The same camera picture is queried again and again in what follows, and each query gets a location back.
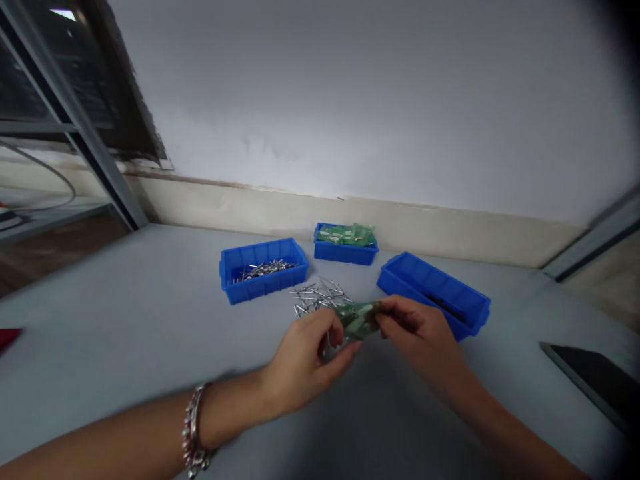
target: hand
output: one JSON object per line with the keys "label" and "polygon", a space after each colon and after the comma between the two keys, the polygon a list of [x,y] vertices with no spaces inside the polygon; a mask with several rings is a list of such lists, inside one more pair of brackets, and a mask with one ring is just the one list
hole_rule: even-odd
{"label": "hand", "polygon": [[452,399],[473,378],[442,312],[408,298],[393,295],[381,300],[376,320],[383,336],[391,339],[444,400]]}
{"label": "hand", "polygon": [[332,347],[342,345],[344,328],[330,309],[295,320],[285,333],[273,359],[262,372],[274,417],[304,407],[329,388],[351,364],[361,342],[350,343],[330,362],[321,362],[319,352],[324,350],[327,332]]}

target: scattered metal pins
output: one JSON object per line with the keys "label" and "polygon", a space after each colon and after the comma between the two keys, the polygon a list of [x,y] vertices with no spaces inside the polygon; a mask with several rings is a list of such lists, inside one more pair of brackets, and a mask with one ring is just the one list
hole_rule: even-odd
{"label": "scattered metal pins", "polygon": [[240,283],[245,280],[262,277],[263,275],[287,270],[297,266],[297,263],[287,262],[284,260],[273,260],[269,263],[262,262],[260,265],[249,265],[251,269],[247,271],[247,267],[244,267],[242,270],[242,275],[240,277],[234,278],[233,283]]}
{"label": "scattered metal pins", "polygon": [[345,295],[340,284],[324,277],[320,277],[320,283],[321,285],[312,283],[306,287],[289,292],[296,295],[296,300],[299,301],[293,308],[296,317],[302,318],[302,316],[322,308],[339,307],[346,303],[353,303],[353,300]]}

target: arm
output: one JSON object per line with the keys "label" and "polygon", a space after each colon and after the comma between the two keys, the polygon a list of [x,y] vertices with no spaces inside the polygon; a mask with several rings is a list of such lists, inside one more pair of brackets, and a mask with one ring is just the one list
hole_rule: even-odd
{"label": "arm", "polygon": [[403,352],[422,378],[517,478],[586,476],[510,414],[469,368],[440,310],[394,295],[382,300],[383,336]]}
{"label": "arm", "polygon": [[[210,385],[203,392],[199,440],[214,450],[244,430],[296,411],[342,374],[360,343],[323,365],[318,348],[343,328],[332,310],[296,320],[264,368]],[[0,478],[172,479],[184,469],[183,420],[192,391],[139,405],[38,447],[0,467]]]}

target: green component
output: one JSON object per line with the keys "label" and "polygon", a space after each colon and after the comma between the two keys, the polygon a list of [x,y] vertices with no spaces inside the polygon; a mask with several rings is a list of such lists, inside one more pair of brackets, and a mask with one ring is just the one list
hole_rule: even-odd
{"label": "green component", "polygon": [[316,240],[330,242],[335,245],[354,245],[366,247],[375,243],[374,227],[354,223],[350,227],[324,225],[316,233]]}
{"label": "green component", "polygon": [[358,340],[380,330],[375,314],[380,311],[381,304],[378,301],[368,303],[352,303],[334,307],[333,311],[345,328],[345,336]]}

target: forearm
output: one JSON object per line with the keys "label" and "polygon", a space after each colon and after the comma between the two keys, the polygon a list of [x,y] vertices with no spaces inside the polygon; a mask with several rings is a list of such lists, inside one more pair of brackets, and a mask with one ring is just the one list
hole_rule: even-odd
{"label": "forearm", "polygon": [[[185,467],[182,430],[193,391],[156,400],[92,423],[0,467],[0,478],[172,479]],[[203,392],[199,435],[208,449],[271,418],[258,372]]]}
{"label": "forearm", "polygon": [[474,430],[507,472],[517,478],[584,479],[586,476],[506,410],[469,372],[445,400]]}

